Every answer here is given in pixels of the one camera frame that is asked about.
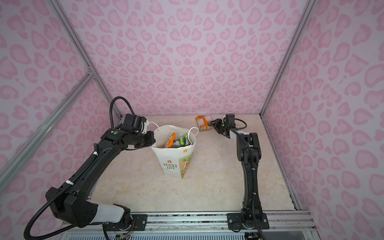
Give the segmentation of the orange snack packet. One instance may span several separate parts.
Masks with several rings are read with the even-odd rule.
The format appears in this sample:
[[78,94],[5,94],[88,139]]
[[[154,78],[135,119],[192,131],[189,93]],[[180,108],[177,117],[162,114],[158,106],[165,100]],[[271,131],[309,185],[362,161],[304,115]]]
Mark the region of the orange snack packet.
[[197,116],[195,117],[195,120],[197,122],[197,126],[200,132],[209,131],[214,128],[211,124],[211,122],[213,121],[211,115]]

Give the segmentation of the white paper bag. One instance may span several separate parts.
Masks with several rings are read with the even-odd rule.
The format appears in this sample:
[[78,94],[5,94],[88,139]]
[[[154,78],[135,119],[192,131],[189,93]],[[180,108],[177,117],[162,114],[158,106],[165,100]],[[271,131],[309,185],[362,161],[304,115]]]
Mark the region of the white paper bag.
[[[157,126],[154,130],[156,143],[151,146],[151,149],[155,153],[166,176],[177,179],[184,178],[197,144],[196,135],[198,132],[199,129],[196,127],[185,129],[173,125]],[[180,148],[164,148],[166,141],[172,133],[176,133],[175,141],[184,133],[187,133],[191,144]]]

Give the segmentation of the green candy packet bottom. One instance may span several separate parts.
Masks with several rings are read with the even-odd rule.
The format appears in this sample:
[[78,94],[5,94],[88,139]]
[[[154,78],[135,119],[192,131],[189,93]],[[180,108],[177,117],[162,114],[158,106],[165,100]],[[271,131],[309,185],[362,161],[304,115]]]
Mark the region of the green candy packet bottom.
[[172,148],[180,148],[180,147],[186,147],[191,144],[188,134],[184,133],[178,140],[174,141],[172,144]]

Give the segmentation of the red yellow candy packet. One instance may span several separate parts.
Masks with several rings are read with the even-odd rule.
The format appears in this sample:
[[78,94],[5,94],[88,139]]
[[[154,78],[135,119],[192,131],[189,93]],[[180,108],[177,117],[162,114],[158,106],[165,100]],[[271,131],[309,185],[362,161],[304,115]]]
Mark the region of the red yellow candy packet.
[[173,148],[173,143],[175,141],[175,138],[176,138],[176,133],[172,133],[168,138],[168,140],[166,141],[164,148]]

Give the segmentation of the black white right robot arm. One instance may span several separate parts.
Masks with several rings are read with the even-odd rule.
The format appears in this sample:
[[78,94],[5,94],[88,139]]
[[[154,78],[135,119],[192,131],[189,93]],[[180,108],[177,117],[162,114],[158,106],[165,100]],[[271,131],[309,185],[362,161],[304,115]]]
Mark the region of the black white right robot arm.
[[248,126],[245,121],[237,119],[234,114],[226,114],[223,119],[208,123],[218,134],[236,140],[238,161],[242,165],[244,176],[244,198],[239,214],[227,214],[229,230],[256,230],[263,236],[263,230],[270,228],[267,215],[264,213],[258,185],[258,167],[262,151],[257,133],[243,130]]

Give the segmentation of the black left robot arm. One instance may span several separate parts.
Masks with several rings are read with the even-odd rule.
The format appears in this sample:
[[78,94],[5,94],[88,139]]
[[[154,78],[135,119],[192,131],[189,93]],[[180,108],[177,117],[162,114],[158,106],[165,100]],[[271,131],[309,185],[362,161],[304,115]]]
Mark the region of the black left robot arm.
[[90,224],[112,223],[121,230],[132,224],[131,211],[122,205],[102,205],[88,200],[91,190],[103,172],[122,151],[129,146],[141,149],[152,146],[156,142],[154,132],[125,132],[108,129],[96,149],[83,165],[59,188],[50,188],[46,199],[50,204],[54,217],[71,225],[84,228]]

